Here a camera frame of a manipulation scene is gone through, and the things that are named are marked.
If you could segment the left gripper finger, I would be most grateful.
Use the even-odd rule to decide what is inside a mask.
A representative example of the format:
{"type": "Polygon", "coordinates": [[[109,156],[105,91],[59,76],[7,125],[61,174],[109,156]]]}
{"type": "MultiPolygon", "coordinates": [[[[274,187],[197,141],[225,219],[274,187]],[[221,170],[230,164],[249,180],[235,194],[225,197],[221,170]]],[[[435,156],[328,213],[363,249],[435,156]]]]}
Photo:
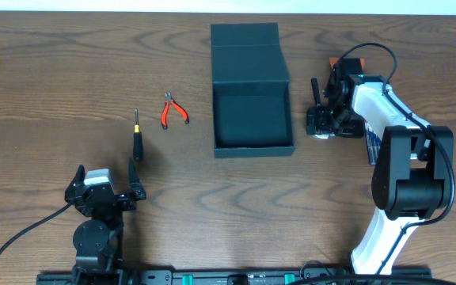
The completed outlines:
{"type": "Polygon", "coordinates": [[[74,175],[73,180],[71,181],[72,185],[82,185],[85,179],[86,171],[83,165],[80,165],[77,169],[76,174],[74,175]]]}
{"type": "Polygon", "coordinates": [[[134,193],[141,192],[141,182],[132,158],[128,160],[128,184],[134,193]]]}

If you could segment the black yellow screwdriver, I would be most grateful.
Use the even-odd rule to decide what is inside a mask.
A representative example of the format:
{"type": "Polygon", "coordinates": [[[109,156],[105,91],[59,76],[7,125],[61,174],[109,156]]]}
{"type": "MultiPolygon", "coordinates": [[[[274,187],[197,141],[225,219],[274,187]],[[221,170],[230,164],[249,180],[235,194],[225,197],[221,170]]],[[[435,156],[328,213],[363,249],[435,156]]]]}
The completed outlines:
{"type": "Polygon", "coordinates": [[[133,133],[133,159],[137,162],[143,159],[143,137],[139,126],[139,110],[135,110],[135,126],[133,133]]]}

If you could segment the blue drill bit case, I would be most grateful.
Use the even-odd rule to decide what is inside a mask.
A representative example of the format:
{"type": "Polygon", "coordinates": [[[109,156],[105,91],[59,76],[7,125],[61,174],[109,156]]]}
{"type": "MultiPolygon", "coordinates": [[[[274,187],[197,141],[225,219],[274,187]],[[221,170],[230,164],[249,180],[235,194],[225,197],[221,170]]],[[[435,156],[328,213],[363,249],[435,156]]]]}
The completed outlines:
{"type": "Polygon", "coordinates": [[[371,128],[371,126],[368,124],[368,122],[366,122],[364,126],[368,162],[370,165],[376,165],[378,159],[378,152],[382,142],[378,135],[371,128]]]}

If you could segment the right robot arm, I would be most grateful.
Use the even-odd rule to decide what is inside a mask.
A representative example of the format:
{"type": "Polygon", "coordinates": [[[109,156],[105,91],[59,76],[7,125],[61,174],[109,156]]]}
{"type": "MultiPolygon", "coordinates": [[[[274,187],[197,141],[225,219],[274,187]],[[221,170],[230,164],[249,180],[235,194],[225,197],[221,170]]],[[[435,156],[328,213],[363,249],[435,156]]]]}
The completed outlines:
{"type": "Polygon", "coordinates": [[[332,58],[325,89],[312,79],[315,104],[306,133],[318,139],[365,138],[374,165],[374,215],[351,251],[356,274],[389,275],[404,244],[419,226],[439,221],[454,202],[454,136],[416,116],[381,75],[364,72],[361,58],[332,58]]]}

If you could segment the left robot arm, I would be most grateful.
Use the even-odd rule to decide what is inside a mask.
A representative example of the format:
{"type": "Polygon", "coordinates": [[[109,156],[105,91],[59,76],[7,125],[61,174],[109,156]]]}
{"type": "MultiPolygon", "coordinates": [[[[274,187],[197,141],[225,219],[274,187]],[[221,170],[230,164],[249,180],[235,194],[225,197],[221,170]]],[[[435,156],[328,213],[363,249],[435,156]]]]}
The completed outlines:
{"type": "Polygon", "coordinates": [[[89,220],[73,236],[77,251],[73,267],[74,284],[138,284],[139,273],[124,265],[125,211],[134,211],[146,192],[133,159],[128,162],[130,191],[114,193],[108,169],[78,170],[65,191],[65,201],[89,220]]]}

